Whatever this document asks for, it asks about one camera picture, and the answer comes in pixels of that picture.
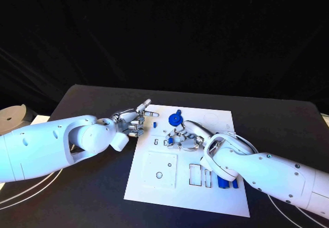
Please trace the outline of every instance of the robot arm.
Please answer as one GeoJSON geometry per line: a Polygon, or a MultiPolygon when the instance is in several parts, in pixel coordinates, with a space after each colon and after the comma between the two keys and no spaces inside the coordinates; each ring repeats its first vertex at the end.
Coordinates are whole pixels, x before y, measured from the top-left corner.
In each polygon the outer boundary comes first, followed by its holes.
{"type": "Polygon", "coordinates": [[[148,99],[137,109],[97,119],[91,115],[22,127],[0,136],[0,182],[36,178],[101,153],[108,145],[121,151],[128,136],[143,134],[148,99]],[[71,151],[69,144],[81,148],[71,151]]]}
{"type": "Polygon", "coordinates": [[[329,219],[329,174],[268,153],[232,133],[216,133],[185,121],[169,133],[169,148],[205,147],[200,165],[228,181],[239,174],[248,184],[286,203],[329,219]]]}

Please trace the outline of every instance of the blue object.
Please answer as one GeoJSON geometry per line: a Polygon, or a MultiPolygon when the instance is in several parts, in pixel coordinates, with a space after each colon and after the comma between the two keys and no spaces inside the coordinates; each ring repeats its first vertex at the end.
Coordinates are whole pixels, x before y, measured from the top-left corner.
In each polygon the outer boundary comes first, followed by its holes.
{"type": "Polygon", "coordinates": [[[221,189],[228,189],[229,188],[229,182],[224,178],[218,176],[218,187],[221,189]]]}
{"type": "Polygon", "coordinates": [[[237,181],[237,179],[232,181],[232,187],[234,187],[235,189],[238,189],[238,181],[237,181]]]}
{"type": "Polygon", "coordinates": [[[177,109],[177,112],[170,115],[169,123],[172,126],[177,127],[183,122],[182,111],[177,109]]]}

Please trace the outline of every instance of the black curtain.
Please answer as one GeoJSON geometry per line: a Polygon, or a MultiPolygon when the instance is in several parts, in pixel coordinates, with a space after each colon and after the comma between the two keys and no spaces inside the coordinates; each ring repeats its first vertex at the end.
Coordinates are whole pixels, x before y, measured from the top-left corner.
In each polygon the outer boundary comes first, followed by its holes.
{"type": "Polygon", "coordinates": [[[326,2],[6,1],[0,108],[73,84],[310,101],[329,113],[326,2]]]}

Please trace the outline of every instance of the robotic hand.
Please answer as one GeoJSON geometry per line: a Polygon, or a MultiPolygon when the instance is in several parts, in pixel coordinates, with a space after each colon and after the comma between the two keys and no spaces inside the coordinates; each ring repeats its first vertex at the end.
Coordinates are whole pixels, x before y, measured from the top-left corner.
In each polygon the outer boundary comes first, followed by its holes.
{"type": "Polygon", "coordinates": [[[329,219],[327,173],[258,153],[241,136],[229,132],[213,134],[193,121],[185,121],[166,138],[169,149],[196,151],[205,147],[200,165],[225,180],[234,181],[239,174],[258,191],[329,219]]]}
{"type": "Polygon", "coordinates": [[[128,136],[143,134],[144,116],[151,100],[111,118],[91,115],[22,127],[0,136],[0,182],[36,178],[101,153],[108,145],[121,151],[128,136]],[[81,148],[69,149],[69,144],[81,148]]]}

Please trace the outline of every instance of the white paper sheet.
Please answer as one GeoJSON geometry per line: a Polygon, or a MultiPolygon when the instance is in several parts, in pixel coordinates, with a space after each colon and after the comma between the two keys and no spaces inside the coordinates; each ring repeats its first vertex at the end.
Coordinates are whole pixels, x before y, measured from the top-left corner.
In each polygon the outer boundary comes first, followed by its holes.
{"type": "MultiPolygon", "coordinates": [[[[199,164],[203,149],[199,149],[196,152],[187,152],[183,150],[170,150],[164,146],[164,136],[174,128],[169,124],[167,119],[170,114],[176,113],[177,109],[182,110],[183,120],[198,122],[213,133],[224,131],[234,132],[234,121],[229,111],[150,105],[147,111],[157,112],[160,116],[146,117],[146,131],[137,141],[124,199],[250,217],[244,180],[241,176],[237,178],[238,189],[232,188],[232,183],[229,183],[231,187],[228,189],[221,189],[218,187],[216,175],[211,172],[211,188],[206,188],[205,168],[202,167],[202,186],[189,184],[189,164],[199,164]],[[144,184],[143,177],[146,176],[146,161],[150,159],[148,153],[163,153],[163,156],[167,156],[167,154],[177,155],[176,180],[172,182],[172,177],[170,180],[166,180],[166,183],[174,183],[173,188],[166,187],[166,184],[144,184]]],[[[167,160],[163,159],[163,164],[159,164],[161,170],[167,163],[167,160]]],[[[159,171],[153,169],[154,168],[150,169],[151,183],[153,181],[161,180],[156,178],[159,171]]]]}

